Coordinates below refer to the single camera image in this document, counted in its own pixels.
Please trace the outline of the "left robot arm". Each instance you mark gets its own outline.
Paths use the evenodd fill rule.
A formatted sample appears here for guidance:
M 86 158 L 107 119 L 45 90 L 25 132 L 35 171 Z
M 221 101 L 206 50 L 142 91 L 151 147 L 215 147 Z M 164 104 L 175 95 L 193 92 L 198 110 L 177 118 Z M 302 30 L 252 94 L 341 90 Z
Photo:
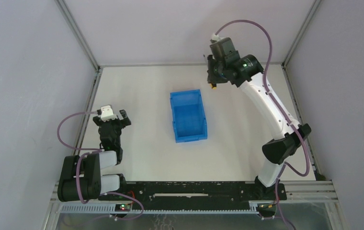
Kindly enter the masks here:
M 122 130 L 131 125 L 125 110 L 116 115 L 111 106 L 103 106 L 91 114 L 98 127 L 98 148 L 84 148 L 82 155 L 64 158 L 57 196 L 61 202 L 80 201 L 86 204 L 91 199 L 125 187 L 125 177 L 120 174 L 103 175 L 103 169 L 119 165 L 123 159 L 121 146 Z

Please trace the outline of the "black yellow screwdriver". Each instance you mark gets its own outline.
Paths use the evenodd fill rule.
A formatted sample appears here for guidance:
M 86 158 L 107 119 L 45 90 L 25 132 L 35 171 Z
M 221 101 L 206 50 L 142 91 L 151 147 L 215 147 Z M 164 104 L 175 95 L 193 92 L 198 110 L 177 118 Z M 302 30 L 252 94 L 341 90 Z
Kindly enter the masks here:
M 216 84 L 210 83 L 210 86 L 211 86 L 212 89 L 216 89 L 217 88 L 217 85 Z

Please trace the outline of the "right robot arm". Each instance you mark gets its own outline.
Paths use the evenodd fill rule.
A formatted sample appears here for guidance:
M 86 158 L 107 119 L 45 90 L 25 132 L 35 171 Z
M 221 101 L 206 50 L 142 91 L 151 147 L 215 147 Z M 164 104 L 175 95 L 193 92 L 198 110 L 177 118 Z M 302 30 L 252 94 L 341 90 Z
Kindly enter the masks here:
M 253 55 L 240 57 L 230 38 L 213 35 L 207 57 L 207 82 L 212 88 L 231 83 L 242 90 L 268 122 L 272 140 L 262 146 L 266 158 L 255 181 L 263 188 L 275 184 L 286 162 L 310 134 L 308 124 L 290 115 L 267 80 L 266 71 Z

